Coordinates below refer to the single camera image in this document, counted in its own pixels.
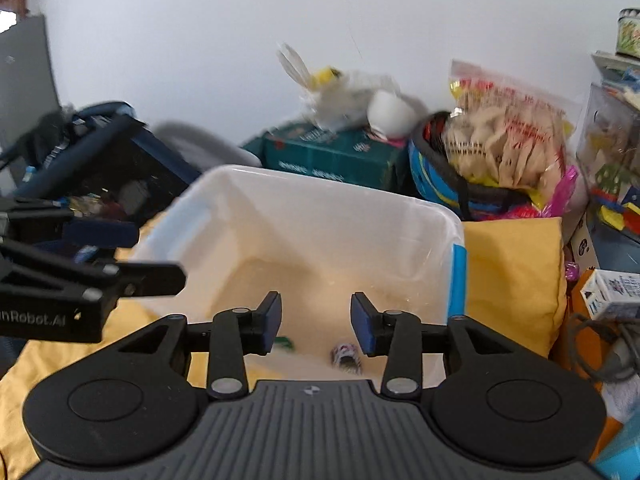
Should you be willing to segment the dark green cardboard box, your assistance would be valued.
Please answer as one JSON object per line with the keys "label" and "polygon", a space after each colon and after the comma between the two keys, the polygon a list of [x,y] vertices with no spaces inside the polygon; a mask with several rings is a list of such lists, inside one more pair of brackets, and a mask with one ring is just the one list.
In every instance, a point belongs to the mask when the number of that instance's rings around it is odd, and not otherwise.
{"label": "dark green cardboard box", "polygon": [[268,129],[243,148],[267,169],[388,192],[401,190],[408,165],[404,144],[378,140],[365,128],[333,132],[310,122]]}

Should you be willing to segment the blue black round basket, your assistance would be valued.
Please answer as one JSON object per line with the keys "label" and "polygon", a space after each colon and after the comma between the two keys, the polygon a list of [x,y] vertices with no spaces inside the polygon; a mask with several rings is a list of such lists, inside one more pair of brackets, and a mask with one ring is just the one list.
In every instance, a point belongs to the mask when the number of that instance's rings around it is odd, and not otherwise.
{"label": "blue black round basket", "polygon": [[463,221],[539,218],[526,193],[470,183],[457,173],[442,142],[449,116],[446,110],[431,114],[409,138],[409,165],[420,196],[448,207]]}

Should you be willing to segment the stack of books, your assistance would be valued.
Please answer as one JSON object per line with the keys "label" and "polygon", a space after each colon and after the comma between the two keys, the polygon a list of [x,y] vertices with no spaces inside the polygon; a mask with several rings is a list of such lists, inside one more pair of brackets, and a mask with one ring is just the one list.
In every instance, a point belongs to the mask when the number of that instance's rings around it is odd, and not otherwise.
{"label": "stack of books", "polygon": [[639,108],[639,61],[603,51],[591,58],[602,79],[602,87],[612,96]]}

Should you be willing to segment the round printed tin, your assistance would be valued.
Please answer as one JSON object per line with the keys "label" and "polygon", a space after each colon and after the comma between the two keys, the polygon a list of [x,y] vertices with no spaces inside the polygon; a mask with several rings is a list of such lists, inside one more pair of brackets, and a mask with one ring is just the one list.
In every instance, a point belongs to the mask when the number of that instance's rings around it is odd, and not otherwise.
{"label": "round printed tin", "polygon": [[616,53],[640,58],[640,10],[620,10],[617,19]]}

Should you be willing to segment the yellow quilted cloth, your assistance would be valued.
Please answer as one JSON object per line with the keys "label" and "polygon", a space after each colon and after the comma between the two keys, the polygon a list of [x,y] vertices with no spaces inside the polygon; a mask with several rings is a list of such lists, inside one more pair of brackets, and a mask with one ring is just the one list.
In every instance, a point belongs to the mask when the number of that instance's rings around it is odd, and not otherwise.
{"label": "yellow quilted cloth", "polygon": [[[561,223],[556,219],[468,222],[466,312],[540,356],[548,356],[565,313]],[[18,479],[37,463],[22,422],[26,396],[52,373],[155,321],[134,300],[111,314],[97,344],[32,341],[1,370],[1,475]]]}

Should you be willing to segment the clear box of toy blocks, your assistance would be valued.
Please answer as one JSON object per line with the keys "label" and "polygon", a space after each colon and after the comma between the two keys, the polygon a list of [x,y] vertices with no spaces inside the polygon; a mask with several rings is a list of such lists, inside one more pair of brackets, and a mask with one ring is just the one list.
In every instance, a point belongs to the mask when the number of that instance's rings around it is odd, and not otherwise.
{"label": "clear box of toy blocks", "polygon": [[590,87],[577,160],[597,215],[639,235],[639,110],[610,89]]}

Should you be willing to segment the grey cabinet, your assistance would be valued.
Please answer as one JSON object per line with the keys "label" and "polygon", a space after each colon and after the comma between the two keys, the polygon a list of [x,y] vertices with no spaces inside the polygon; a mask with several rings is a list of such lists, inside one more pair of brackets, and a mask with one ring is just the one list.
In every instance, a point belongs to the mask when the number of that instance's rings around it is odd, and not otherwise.
{"label": "grey cabinet", "polygon": [[0,44],[1,148],[6,150],[39,119],[60,108],[42,15],[25,18]]}

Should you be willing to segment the light blue book box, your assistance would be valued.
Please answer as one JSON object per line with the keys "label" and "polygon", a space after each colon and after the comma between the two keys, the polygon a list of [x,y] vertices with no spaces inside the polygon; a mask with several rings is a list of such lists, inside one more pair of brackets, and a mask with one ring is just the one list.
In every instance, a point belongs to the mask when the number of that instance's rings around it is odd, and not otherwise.
{"label": "light blue book box", "polygon": [[594,468],[608,479],[636,480],[640,476],[639,417],[629,419],[602,451]]}

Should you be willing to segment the white plastic bag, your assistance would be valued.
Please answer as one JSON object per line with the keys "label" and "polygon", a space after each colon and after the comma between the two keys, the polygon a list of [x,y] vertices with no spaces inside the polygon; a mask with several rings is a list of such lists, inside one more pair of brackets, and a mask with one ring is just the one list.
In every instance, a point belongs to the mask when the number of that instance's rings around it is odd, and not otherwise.
{"label": "white plastic bag", "polygon": [[361,70],[338,70],[332,66],[312,72],[288,44],[281,44],[278,60],[285,73],[300,88],[303,118],[330,131],[359,128],[368,122],[369,104],[378,91],[399,93],[392,76]]}

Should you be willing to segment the small white carton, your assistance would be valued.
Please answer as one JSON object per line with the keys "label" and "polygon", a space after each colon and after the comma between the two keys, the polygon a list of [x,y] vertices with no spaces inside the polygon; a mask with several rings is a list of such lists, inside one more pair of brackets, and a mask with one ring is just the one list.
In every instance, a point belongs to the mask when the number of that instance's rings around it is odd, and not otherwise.
{"label": "small white carton", "polygon": [[640,275],[594,270],[580,290],[593,321],[638,320]]}

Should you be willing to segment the orange cardboard box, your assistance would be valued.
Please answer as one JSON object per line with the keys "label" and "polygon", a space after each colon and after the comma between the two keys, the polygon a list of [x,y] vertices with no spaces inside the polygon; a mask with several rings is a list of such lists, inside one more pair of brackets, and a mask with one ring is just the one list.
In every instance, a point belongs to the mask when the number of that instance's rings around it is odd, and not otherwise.
{"label": "orange cardboard box", "polygon": [[[567,293],[564,320],[559,337],[550,352],[550,359],[556,364],[559,364],[560,367],[571,370],[578,376],[588,379],[588,375],[579,364],[572,364],[572,360],[570,359],[570,348],[572,348],[572,345],[575,347],[578,356],[595,370],[603,364],[605,355],[608,353],[608,350],[610,350],[612,344],[607,342],[591,328],[580,330],[573,338],[570,336],[570,330],[577,327],[579,321],[577,318],[574,318],[574,314],[580,314],[589,318],[584,300],[582,300],[582,296],[580,296],[580,284],[582,284],[582,282],[576,284],[572,290]],[[597,459],[622,428],[623,424],[617,419],[610,416],[606,418],[596,447],[591,454],[590,462],[594,462]]]}

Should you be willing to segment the translucent white plastic bin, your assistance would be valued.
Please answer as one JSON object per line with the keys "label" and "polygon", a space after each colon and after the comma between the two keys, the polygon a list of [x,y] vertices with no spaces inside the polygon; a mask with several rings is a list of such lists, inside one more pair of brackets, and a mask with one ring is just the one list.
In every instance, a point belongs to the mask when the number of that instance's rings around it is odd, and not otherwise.
{"label": "translucent white plastic bin", "polygon": [[192,323],[282,298],[288,342],[249,356],[258,379],[342,379],[332,350],[356,337],[350,300],[442,324],[465,310],[463,226],[443,206],[298,174],[222,166],[196,180],[145,230],[132,253],[176,262],[186,286],[144,300],[158,315]]}

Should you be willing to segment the clear bag of snacks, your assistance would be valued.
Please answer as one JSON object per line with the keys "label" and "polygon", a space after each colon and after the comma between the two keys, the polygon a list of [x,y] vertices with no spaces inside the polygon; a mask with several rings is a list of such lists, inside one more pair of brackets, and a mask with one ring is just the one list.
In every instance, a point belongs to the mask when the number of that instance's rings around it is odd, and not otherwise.
{"label": "clear bag of snacks", "polygon": [[526,193],[544,208],[565,174],[577,103],[505,74],[454,60],[456,106],[442,133],[448,162],[474,184]]}

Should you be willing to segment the dark blue mesh playpen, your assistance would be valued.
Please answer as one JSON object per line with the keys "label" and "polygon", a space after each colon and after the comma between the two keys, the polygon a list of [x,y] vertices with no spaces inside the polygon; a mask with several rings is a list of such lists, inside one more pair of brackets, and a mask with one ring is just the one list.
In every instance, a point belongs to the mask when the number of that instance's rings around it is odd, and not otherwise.
{"label": "dark blue mesh playpen", "polygon": [[200,175],[134,117],[125,102],[42,116],[1,151],[1,168],[24,171],[15,196],[92,197],[118,218],[144,226]]}

